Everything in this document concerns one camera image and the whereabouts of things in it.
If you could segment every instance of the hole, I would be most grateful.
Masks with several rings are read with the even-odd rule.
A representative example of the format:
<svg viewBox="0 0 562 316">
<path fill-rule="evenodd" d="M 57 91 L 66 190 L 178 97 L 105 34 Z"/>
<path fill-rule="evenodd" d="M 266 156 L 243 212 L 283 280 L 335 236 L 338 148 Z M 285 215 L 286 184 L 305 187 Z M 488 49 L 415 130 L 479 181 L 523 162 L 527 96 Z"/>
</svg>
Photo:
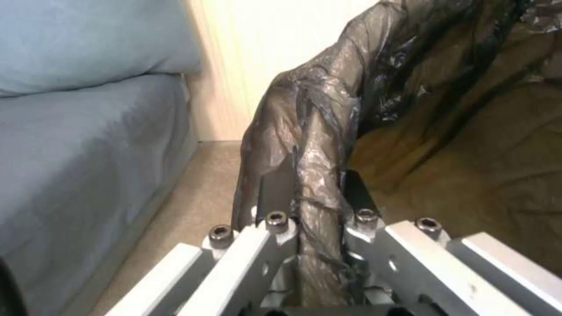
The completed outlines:
<svg viewBox="0 0 562 316">
<path fill-rule="evenodd" d="M 282 310 L 270 310 L 269 312 L 267 312 L 267 314 L 265 314 L 265 316 L 287 316 L 287 313 L 285 313 Z"/>
<path fill-rule="evenodd" d="M 421 220 L 421 224 L 426 227 L 435 228 L 437 227 L 437 223 L 433 219 L 424 218 Z"/>
<path fill-rule="evenodd" d="M 279 220 L 281 218 L 283 218 L 283 214 L 281 213 L 273 213 L 269 215 L 269 218 L 272 220 Z"/>
<path fill-rule="evenodd" d="M 267 261 L 264 263 L 264 265 L 261 267 L 261 275 L 262 276 L 266 276 L 269 272 L 269 265 L 267 263 Z"/>
<path fill-rule="evenodd" d="M 357 214 L 359 216 L 373 216 L 375 215 L 375 212 L 373 212 L 373 210 L 371 209 L 360 209 L 359 211 L 357 211 Z"/>
<path fill-rule="evenodd" d="M 388 266 L 394 273 L 398 273 L 398 266 L 396 265 L 396 257 L 394 255 L 388 257 Z"/>
<path fill-rule="evenodd" d="M 387 316 L 414 316 L 414 313 L 403 307 L 393 307 L 388 311 Z"/>
<path fill-rule="evenodd" d="M 217 227 L 217 228 L 215 228 L 214 233 L 215 233 L 215 235 L 218 235 L 218 236 L 226 235 L 226 234 L 228 234 L 228 228 L 223 227 L 223 226 Z"/>
</svg>

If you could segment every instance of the gray couch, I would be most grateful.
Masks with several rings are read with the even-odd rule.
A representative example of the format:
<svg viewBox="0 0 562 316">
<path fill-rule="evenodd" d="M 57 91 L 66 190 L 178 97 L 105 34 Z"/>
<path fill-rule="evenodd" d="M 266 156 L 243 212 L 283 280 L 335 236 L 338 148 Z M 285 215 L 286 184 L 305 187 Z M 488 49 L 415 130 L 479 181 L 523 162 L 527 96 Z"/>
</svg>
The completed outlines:
<svg viewBox="0 0 562 316">
<path fill-rule="evenodd" d="M 33 3 L 0 0 L 0 35 L 6 32 L 3 17 Z M 35 55 L 20 52 L 30 64 L 15 58 L 19 43 L 35 39 L 28 34 L 33 30 L 0 36 L 0 256 L 31 315 L 91 310 L 197 147 L 189 93 L 174 74 L 198 67 L 185 8 L 176 0 L 118 3 L 160 21 L 133 19 L 129 11 L 113 10 L 109 0 L 44 2 L 23 22 L 50 13 L 66 23 L 54 34 L 74 32 L 80 39 L 48 43 L 50 22 L 35 24 L 42 32 Z M 91 12 L 101 26 L 87 25 Z M 113 50 L 100 51 L 108 41 Z M 89 54 L 92 49 L 96 54 Z M 65 56 L 72 52 L 77 54 Z"/>
</svg>

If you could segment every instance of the beige carpet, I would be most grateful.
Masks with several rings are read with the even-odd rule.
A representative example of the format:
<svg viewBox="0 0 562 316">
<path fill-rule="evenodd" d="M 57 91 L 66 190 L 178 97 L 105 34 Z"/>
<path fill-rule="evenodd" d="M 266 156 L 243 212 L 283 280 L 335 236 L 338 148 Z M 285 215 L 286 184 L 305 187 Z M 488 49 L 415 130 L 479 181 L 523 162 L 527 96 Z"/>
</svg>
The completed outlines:
<svg viewBox="0 0 562 316">
<path fill-rule="evenodd" d="M 178 242 L 201 244 L 209 229 L 229 224 L 240 143 L 202 143 L 178 185 L 92 311 L 104 315 Z"/>
</svg>

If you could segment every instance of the plastic-wrapped object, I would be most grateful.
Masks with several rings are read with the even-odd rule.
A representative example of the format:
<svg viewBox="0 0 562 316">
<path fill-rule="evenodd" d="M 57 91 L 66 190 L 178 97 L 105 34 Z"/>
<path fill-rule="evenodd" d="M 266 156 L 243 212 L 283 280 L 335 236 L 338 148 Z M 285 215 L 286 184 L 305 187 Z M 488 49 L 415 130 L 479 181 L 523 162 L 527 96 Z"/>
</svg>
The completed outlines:
<svg viewBox="0 0 562 316">
<path fill-rule="evenodd" d="M 333 46 L 273 80 L 242 142 L 232 225 L 252 222 L 262 176 L 292 156 L 302 305 L 353 303 L 341 225 L 352 215 L 342 186 L 357 131 L 376 133 L 409 116 L 425 119 L 423 139 L 446 124 L 410 167 L 424 164 L 487 100 L 514 84 L 546 80 L 540 70 L 557 48 L 558 7 L 530 0 L 380 1 L 351 20 Z M 536 41 L 544 46 L 521 52 Z M 499 66 L 510 70 L 507 76 L 485 76 L 500 52 L 525 58 L 508 56 Z M 554 70 L 551 77 L 554 84 Z M 389 154 L 368 146 L 363 150 L 374 156 Z"/>
</svg>

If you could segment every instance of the blue cushion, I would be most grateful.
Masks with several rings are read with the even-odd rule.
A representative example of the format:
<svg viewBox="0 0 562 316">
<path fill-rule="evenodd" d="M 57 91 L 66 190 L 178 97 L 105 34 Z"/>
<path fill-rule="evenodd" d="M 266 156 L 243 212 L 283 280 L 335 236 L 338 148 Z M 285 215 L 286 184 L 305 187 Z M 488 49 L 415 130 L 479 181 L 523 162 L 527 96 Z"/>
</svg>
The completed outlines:
<svg viewBox="0 0 562 316">
<path fill-rule="evenodd" d="M 0 97 L 188 73 L 184 0 L 0 0 Z"/>
</svg>

